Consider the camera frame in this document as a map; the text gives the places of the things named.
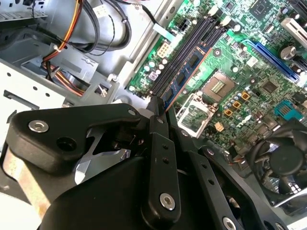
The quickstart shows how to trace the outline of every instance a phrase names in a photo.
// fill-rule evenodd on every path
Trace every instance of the fan blade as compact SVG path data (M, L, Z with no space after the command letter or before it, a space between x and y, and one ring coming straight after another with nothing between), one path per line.
M292 190L289 186L289 183L290 182L288 180L288 177L286 177L286 176L281 177L280 180L279 180L279 183L278 183L278 192L280 194L283 194L283 195L292 192Z
M255 159L255 163L259 163L261 161L269 160L272 152L264 153L263 155L259 156L257 159Z
M269 179L269 176L271 176L272 174L273 174L272 169L266 170L261 177L261 183L264 184Z
M296 147L301 149L303 152L307 152L307 133L303 131L293 130L293 141Z
M304 189L307 187L307 171L301 171L294 176L295 183L301 188Z
M292 138L268 138L267 142L282 146L282 145L294 145Z

